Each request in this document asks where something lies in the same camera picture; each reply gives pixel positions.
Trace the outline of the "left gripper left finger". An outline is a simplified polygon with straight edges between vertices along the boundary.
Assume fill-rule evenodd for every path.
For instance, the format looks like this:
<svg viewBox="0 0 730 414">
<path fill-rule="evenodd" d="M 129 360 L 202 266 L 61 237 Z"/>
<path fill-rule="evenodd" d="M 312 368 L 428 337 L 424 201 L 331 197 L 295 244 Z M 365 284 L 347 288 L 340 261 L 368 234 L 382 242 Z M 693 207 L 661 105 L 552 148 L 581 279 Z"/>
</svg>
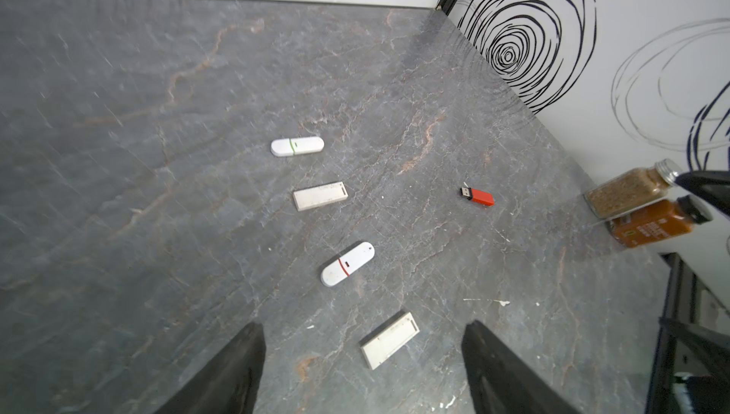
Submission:
<svg viewBox="0 0 730 414">
<path fill-rule="evenodd" d="M 263 326 L 246 325 L 159 413 L 252 413 L 262 379 Z"/>
</svg>

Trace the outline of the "red black usb drive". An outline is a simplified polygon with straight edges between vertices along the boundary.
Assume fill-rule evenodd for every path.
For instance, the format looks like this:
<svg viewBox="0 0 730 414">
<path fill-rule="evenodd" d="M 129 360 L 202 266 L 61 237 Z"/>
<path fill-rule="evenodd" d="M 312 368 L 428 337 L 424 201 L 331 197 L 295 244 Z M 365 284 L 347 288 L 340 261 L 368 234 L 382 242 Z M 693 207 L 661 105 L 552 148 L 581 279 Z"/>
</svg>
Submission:
<svg viewBox="0 0 730 414">
<path fill-rule="evenodd" d="M 462 187 L 460 189 L 462 197 L 487 207 L 494 206 L 495 201 L 492 194 L 481 191 L 479 189 L 473 189 L 470 187 Z"/>
</svg>

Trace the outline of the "white green usb drive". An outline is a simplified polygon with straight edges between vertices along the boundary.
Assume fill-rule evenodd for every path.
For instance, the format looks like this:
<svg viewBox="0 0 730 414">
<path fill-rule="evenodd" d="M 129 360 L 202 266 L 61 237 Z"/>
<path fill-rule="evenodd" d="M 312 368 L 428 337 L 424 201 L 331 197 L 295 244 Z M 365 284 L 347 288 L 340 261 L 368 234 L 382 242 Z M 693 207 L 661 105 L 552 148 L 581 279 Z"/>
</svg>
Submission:
<svg viewBox="0 0 730 414">
<path fill-rule="evenodd" d="M 273 140 L 270 151 L 275 157 L 294 157 L 295 155 L 310 155 L 321 152 L 325 143 L 319 136 L 306 138 L 280 138 Z"/>
</svg>

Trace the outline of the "white rectangular usb drive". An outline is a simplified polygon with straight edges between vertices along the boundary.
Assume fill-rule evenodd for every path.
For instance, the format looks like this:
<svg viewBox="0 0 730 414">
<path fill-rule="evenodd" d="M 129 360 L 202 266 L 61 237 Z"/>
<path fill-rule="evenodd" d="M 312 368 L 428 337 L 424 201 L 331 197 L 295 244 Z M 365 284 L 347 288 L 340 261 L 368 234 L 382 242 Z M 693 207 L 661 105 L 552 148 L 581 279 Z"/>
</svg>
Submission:
<svg viewBox="0 0 730 414">
<path fill-rule="evenodd" d="M 361 353 L 370 370 L 376 370 L 395 353 L 413 340 L 420 332 L 412 313 L 405 312 L 382 327 L 360 345 Z"/>
</svg>

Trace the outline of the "long white usb drive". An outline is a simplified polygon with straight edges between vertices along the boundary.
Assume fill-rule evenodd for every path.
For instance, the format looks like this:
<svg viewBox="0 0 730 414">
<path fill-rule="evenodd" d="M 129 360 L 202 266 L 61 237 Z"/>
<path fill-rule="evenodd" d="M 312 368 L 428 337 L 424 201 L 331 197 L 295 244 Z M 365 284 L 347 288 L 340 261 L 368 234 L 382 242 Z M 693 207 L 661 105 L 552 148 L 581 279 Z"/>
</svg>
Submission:
<svg viewBox="0 0 730 414">
<path fill-rule="evenodd" d="M 342 181 L 294 191 L 294 203 L 299 212 L 344 201 L 349 197 Z"/>
</svg>

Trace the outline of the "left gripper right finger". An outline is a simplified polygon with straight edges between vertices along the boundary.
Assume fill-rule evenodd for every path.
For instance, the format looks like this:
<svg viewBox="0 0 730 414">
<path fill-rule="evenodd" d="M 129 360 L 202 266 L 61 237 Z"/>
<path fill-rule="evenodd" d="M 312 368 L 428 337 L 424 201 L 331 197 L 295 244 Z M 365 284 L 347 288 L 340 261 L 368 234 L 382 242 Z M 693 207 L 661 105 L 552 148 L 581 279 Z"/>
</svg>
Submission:
<svg viewBox="0 0 730 414">
<path fill-rule="evenodd" d="M 481 322 L 467 324 L 461 349 L 476 413 L 576 412 Z"/>
</svg>

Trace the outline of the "white red usb drive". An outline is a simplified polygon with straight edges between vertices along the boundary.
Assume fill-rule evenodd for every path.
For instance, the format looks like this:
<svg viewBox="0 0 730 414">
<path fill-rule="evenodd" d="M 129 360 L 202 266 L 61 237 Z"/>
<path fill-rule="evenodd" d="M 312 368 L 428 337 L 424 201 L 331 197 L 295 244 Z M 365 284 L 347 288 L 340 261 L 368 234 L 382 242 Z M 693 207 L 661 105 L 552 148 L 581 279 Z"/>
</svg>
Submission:
<svg viewBox="0 0 730 414">
<path fill-rule="evenodd" d="M 340 284 L 373 260 L 375 254 L 375 247 L 372 243 L 360 242 L 324 266 L 321 271 L 321 283 L 328 288 Z"/>
</svg>

